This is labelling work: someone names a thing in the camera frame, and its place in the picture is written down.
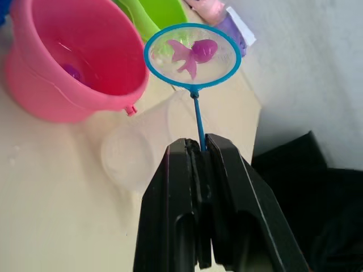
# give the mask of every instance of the pink toy fish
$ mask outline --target pink toy fish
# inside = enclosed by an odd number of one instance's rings
[[[183,44],[176,40],[168,40],[174,50],[172,56],[172,62],[185,61],[185,64],[178,69],[178,72],[182,72],[185,69],[189,72],[192,79],[195,79],[197,75],[197,63],[206,63],[212,59],[218,45],[213,40],[200,40],[194,42],[192,49],[186,48]]]

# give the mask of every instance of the table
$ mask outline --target table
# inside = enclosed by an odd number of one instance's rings
[[[132,271],[142,196],[110,182],[99,156],[104,137],[131,117],[99,112],[53,124],[29,115],[6,93],[10,44],[7,25],[0,29],[0,271]],[[144,112],[174,91],[151,76],[136,106]],[[205,91],[200,103],[251,160],[260,105],[242,73]]]

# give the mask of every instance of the plastic cup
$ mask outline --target plastic cup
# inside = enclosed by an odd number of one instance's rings
[[[217,133],[206,118],[203,124],[206,133]],[[114,130],[102,145],[103,167],[117,185],[143,193],[167,146],[179,138],[199,139],[188,91],[175,92],[166,101],[134,117],[128,126]]]

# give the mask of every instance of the purple toy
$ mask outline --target purple toy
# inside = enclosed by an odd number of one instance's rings
[[[70,74],[74,79],[78,80],[79,82],[81,81],[81,73],[76,68],[74,68],[71,64],[64,64],[64,65],[62,65],[62,68],[68,74]]]
[[[215,27],[223,31],[234,40],[234,42],[239,47],[242,57],[247,54],[247,44],[229,13],[227,13],[224,20],[217,24]]]

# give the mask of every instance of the green toy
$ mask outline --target green toy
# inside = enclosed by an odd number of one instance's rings
[[[179,0],[113,0],[136,26],[144,41],[168,26],[187,22]]]

